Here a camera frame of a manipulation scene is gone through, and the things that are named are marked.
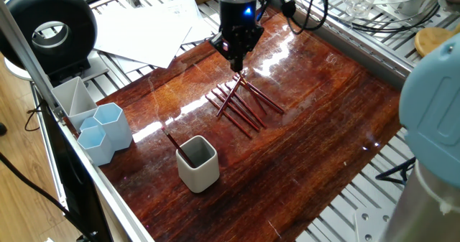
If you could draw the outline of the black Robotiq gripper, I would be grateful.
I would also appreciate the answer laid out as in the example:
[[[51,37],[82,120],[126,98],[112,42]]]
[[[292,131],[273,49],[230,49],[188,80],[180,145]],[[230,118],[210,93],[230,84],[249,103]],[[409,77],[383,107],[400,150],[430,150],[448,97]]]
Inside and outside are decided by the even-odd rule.
[[[230,62],[230,68],[235,73],[239,73],[243,69],[246,54],[255,48],[265,30],[255,22],[257,1],[246,3],[220,1],[219,6],[221,33],[210,38],[209,43]],[[230,46],[235,42],[236,52]]]

